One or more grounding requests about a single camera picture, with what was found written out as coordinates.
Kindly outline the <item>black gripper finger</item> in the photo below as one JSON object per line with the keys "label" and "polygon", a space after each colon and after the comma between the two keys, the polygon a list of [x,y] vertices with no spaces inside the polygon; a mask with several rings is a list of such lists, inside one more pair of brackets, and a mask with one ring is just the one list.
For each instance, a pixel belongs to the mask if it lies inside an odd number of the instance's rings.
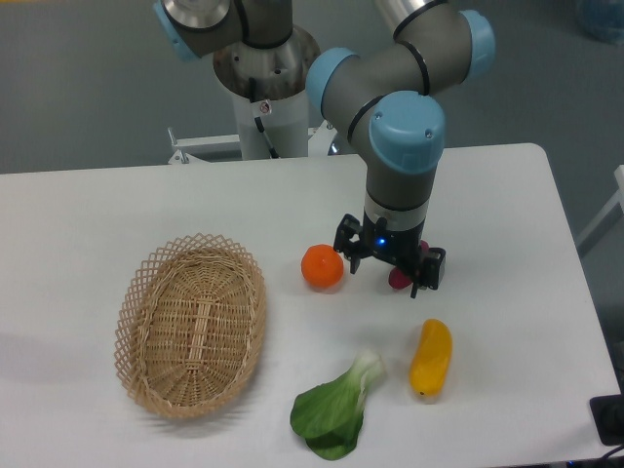
{"label": "black gripper finger", "polygon": [[436,291],[445,274],[447,251],[442,248],[418,248],[414,267],[409,269],[410,297],[416,298],[420,290]]}
{"label": "black gripper finger", "polygon": [[333,249],[348,260],[351,274],[357,272],[365,256],[365,244],[361,239],[363,233],[360,221],[351,214],[345,214],[336,228]]}

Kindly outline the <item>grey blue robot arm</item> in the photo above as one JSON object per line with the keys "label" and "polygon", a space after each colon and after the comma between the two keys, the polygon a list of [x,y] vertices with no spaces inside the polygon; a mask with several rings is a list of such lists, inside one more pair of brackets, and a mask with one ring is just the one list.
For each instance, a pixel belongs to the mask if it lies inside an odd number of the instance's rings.
{"label": "grey blue robot arm", "polygon": [[364,160],[364,213],[346,215],[333,241],[352,269],[391,264],[412,292],[436,289],[446,253],[422,238],[446,117],[435,94],[487,72],[488,20],[446,1],[380,1],[392,44],[369,58],[321,51],[293,22],[289,1],[157,1],[177,55],[211,57],[231,96],[246,160],[304,156],[317,109]]}

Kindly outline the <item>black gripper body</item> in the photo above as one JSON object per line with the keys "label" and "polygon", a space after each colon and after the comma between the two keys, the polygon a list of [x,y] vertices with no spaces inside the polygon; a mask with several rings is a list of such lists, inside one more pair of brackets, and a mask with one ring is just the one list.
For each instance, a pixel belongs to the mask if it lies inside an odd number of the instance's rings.
{"label": "black gripper body", "polygon": [[409,230],[395,231],[389,227],[378,229],[365,215],[363,220],[364,244],[371,254],[386,263],[396,266],[416,264],[419,260],[419,245],[424,223]]}

